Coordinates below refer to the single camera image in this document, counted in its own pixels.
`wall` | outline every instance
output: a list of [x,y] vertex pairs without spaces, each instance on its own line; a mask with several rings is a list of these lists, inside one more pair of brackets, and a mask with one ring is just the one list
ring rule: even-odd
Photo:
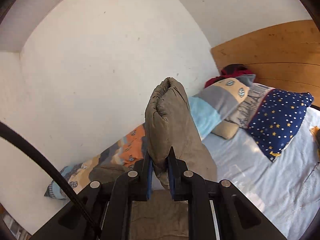
[[[210,48],[178,0],[63,0],[30,35],[20,61],[0,58],[7,80],[0,91],[11,90],[0,97],[8,105],[0,120],[57,169],[82,162],[144,122],[167,76],[193,95],[218,75]],[[3,140],[0,149],[0,202],[34,233],[63,202],[43,197],[50,178],[36,164]]]
[[180,0],[212,47],[272,25],[311,19],[299,0]]

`beige fabric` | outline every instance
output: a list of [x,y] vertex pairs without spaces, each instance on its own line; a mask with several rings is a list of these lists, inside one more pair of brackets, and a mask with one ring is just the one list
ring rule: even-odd
[[147,202],[133,202],[131,240],[187,240],[188,204],[174,202],[167,190],[156,190]]
[[238,103],[242,103],[246,97],[248,96],[249,87],[241,83],[236,78],[226,78],[221,81],[218,81],[212,86],[221,87],[225,90],[227,90],[231,95],[234,96],[234,98],[238,101]]
[[239,126],[236,123],[223,120],[212,130],[212,133],[225,139],[231,139],[237,133],[238,129]]
[[216,181],[217,167],[208,149],[201,143],[190,114],[186,92],[174,78],[166,78],[153,91],[145,112],[148,152],[154,170],[164,188],[169,188],[165,158],[171,146],[177,159],[204,179]]

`bed sheet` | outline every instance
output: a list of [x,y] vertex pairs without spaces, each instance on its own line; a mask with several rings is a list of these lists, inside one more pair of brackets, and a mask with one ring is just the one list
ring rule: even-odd
[[320,207],[320,170],[305,179],[319,161],[309,129],[320,127],[320,111],[308,108],[297,135],[271,163],[251,136],[240,129],[231,140],[204,139],[217,164],[218,181],[229,179],[287,237],[298,240]]

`black cable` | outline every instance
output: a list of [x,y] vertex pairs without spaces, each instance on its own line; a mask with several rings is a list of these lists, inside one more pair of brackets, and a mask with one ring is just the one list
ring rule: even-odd
[[95,233],[100,236],[100,227],[94,222],[85,205],[78,198],[72,187],[59,173],[59,171],[36,148],[2,122],[0,122],[0,137],[13,144],[38,164],[58,184],[73,204],[80,210],[81,214],[94,229]]

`yellow star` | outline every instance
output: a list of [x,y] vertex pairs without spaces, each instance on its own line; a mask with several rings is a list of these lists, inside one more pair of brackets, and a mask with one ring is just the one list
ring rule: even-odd
[[281,155],[280,153],[273,153],[273,151],[271,151],[270,154],[271,154],[272,156],[274,156],[274,157],[278,157],[278,156]]

